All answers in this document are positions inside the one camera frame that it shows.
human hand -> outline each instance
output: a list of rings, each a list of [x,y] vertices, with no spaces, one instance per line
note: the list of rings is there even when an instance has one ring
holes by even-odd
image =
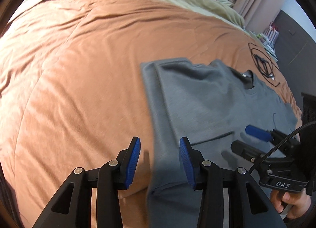
[[[286,216],[288,219],[301,217],[306,213],[312,203],[311,197],[306,195],[305,189],[301,193],[286,192],[284,194],[277,190],[272,190],[270,201],[279,213],[284,210],[284,207],[281,204],[282,202],[293,205]]]

shopping bag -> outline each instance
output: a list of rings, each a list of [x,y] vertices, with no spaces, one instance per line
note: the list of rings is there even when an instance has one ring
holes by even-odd
[[[263,34],[270,41],[270,47],[274,47],[275,42],[279,36],[278,28],[275,26],[274,22],[271,22],[269,27],[264,30]]]

dark wall panel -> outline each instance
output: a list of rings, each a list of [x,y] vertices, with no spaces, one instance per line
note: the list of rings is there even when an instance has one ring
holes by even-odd
[[[316,95],[316,43],[283,11],[277,16],[275,24],[280,33],[275,44],[277,64],[302,109],[301,92]]]

das logo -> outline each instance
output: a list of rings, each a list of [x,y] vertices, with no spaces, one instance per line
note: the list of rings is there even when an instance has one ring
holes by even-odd
[[[288,188],[288,187],[290,187],[290,185],[291,185],[290,183],[288,183],[288,184],[281,183],[281,182],[276,183],[276,186],[282,187],[282,188]]]

gray t-shirt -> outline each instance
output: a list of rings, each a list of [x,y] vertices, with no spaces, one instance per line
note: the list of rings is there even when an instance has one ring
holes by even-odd
[[[154,166],[148,193],[150,227],[196,227],[202,191],[187,184],[179,157],[179,141],[221,168],[249,169],[252,163],[234,154],[241,140],[264,152],[273,145],[245,133],[249,124],[289,134],[297,118],[274,90],[251,71],[244,74],[220,60],[193,65],[186,58],[142,64],[143,81],[154,127]],[[212,140],[230,132],[230,135]],[[283,156],[280,151],[272,156]],[[270,191],[263,188],[266,194]]]

